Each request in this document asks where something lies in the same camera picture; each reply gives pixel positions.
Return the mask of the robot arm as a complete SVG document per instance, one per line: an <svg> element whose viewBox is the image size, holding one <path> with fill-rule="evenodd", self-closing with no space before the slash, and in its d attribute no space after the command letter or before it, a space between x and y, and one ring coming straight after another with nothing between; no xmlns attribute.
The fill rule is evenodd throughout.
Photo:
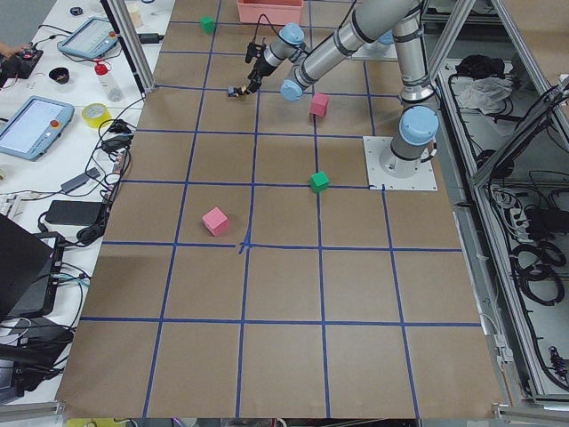
<svg viewBox="0 0 569 427"><path fill-rule="evenodd" d="M262 79L289 60L293 66L280 92L285 99L297 101L310 86L362 46L390 32L403 85L401 98L408 104L424 102L435 94L435 88L423 43L422 9L422 1L354 2L339 27L311 50L306 47L302 28L289 22L276 32L270 44L257 44L255 40L249 43L245 61L254 65L247 76L248 85L240 91L256 93Z"/></svg>

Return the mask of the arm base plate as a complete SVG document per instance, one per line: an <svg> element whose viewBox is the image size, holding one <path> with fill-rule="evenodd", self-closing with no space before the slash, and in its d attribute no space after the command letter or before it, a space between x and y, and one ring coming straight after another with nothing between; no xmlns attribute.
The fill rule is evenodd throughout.
<svg viewBox="0 0 569 427"><path fill-rule="evenodd" d="M364 136L368 188L386 191L437 191L429 150L415 160L402 160L391 150L392 137Z"/></svg>
<svg viewBox="0 0 569 427"><path fill-rule="evenodd" d="M362 45L351 55L351 59L397 61L397 52L394 44L383 44L376 41L372 44Z"/></svg>

